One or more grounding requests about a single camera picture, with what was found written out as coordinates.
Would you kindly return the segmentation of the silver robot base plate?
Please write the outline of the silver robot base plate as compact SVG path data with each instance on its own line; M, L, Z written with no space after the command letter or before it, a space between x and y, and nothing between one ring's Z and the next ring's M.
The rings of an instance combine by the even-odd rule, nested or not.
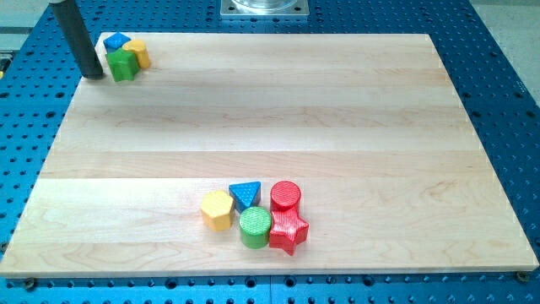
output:
M222 16L270 17L307 16L308 0L221 0Z

